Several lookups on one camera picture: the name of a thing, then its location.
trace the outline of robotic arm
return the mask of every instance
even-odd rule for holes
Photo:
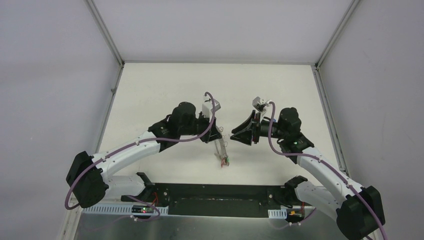
[[[122,195],[137,196],[145,188],[145,179],[137,174],[130,176],[114,175],[122,168],[147,156],[160,153],[178,142],[181,136],[197,135],[204,143],[221,139],[222,135],[216,127],[215,112],[221,108],[220,103],[209,97],[204,98],[202,112],[196,118],[196,107],[189,102],[182,102],[173,109],[172,114],[153,124],[140,136],[113,148],[109,151],[89,156],[83,151],[76,155],[66,176],[66,181],[82,208],[89,208],[104,197],[120,197]],[[98,162],[78,179],[89,166]]]
[[[377,189],[373,186],[364,188],[332,167],[314,144],[301,133],[302,122],[296,108],[281,110],[277,122],[270,118],[265,120],[263,115],[270,102],[255,98],[252,105],[258,112],[253,110],[244,123],[233,129],[230,139],[251,146],[252,142],[258,143],[260,137],[270,135],[271,138],[278,139],[282,153],[310,172],[324,186],[315,186],[305,177],[296,176],[284,184],[284,200],[306,202],[335,220],[348,239],[362,239],[378,229],[379,224],[359,198],[360,195],[381,225],[384,225],[383,205]]]

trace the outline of enclosure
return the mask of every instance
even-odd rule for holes
[[[1,239],[346,239],[321,212],[278,229],[287,222],[247,217],[108,226],[116,216],[65,210],[77,153],[136,138],[180,102],[199,111],[206,91],[221,105],[216,124],[229,166],[212,144],[196,141],[119,173],[246,186],[302,175],[319,186],[266,138],[253,146],[229,139],[259,96],[277,112],[297,108],[302,132],[330,163],[378,189],[390,239],[420,239],[421,0],[6,0],[0,11]],[[100,226],[108,227],[85,229]],[[383,239],[378,230],[370,237]]]

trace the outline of table surface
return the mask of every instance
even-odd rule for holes
[[[230,141],[231,130],[244,122],[252,100],[272,99],[276,113],[296,107],[302,132],[337,166],[313,72],[308,65],[127,63],[119,82],[100,151],[142,134],[180,102],[200,112],[203,94],[221,104],[216,124],[223,127],[230,166],[221,168],[213,143],[200,140],[177,145],[122,169],[117,175],[144,172],[152,182],[187,184],[283,185],[297,175],[321,185],[288,158],[272,152],[266,138],[248,146]]]

